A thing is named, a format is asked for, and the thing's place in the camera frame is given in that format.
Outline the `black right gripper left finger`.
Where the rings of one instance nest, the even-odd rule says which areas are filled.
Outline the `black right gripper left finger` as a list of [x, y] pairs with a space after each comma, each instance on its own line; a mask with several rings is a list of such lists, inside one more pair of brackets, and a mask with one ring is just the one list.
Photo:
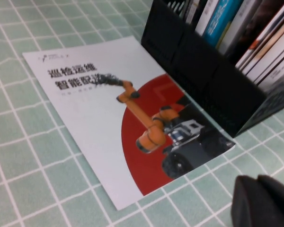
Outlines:
[[234, 227], [284, 227], [284, 216], [268, 192], [247, 175], [235, 180], [231, 220]]

